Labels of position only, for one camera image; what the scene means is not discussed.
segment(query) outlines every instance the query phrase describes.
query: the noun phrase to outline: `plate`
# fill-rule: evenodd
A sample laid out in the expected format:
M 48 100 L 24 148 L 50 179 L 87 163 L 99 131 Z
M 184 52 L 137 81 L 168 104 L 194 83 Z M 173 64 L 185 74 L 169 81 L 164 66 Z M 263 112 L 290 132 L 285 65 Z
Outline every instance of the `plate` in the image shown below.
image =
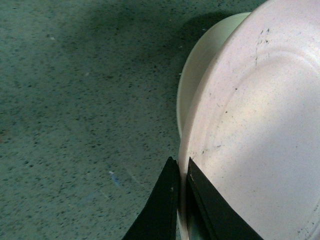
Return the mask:
M 265 240 L 320 239 L 320 4 L 269 0 L 215 55 L 182 132 L 191 157 Z M 181 197 L 181 238 L 189 239 Z

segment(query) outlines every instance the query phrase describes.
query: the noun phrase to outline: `black object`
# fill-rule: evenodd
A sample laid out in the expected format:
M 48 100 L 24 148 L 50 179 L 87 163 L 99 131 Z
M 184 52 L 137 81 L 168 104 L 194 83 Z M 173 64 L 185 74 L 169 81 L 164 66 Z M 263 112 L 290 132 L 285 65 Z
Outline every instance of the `black object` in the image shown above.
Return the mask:
M 175 240 L 179 183 L 177 162 L 169 157 L 144 209 L 122 240 Z M 186 197 L 188 220 L 196 223 L 201 239 L 263 240 L 231 208 L 191 158 Z
M 175 240 L 179 184 L 177 162 L 169 157 L 144 209 L 122 240 Z
M 263 240 L 231 208 L 191 158 L 186 179 L 207 230 L 204 236 L 209 235 L 211 240 Z

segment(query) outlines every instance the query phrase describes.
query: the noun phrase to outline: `gray floor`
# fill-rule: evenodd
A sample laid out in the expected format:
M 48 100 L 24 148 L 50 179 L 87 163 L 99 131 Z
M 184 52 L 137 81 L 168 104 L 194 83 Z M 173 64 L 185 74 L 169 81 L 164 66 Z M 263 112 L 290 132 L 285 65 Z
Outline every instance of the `gray floor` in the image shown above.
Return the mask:
M 262 2 L 1 1 L 0 239 L 121 239 L 178 157 L 192 47 Z

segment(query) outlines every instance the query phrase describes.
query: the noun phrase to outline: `white plate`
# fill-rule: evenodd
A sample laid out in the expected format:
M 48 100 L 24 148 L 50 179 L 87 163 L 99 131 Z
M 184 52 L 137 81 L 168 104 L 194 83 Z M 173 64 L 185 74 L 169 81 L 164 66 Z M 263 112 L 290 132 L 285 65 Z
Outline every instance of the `white plate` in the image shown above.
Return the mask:
M 264 240 L 320 239 L 318 0 L 269 0 L 232 33 L 186 119 L 181 196 L 189 157 Z

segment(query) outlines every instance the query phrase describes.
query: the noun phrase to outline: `concrete floor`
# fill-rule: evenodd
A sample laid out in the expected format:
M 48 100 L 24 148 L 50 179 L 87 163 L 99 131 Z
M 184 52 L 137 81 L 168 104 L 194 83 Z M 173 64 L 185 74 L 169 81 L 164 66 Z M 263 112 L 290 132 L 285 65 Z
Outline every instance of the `concrete floor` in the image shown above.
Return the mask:
M 120 240 L 178 157 L 192 47 L 264 1 L 2 1 L 0 239 Z

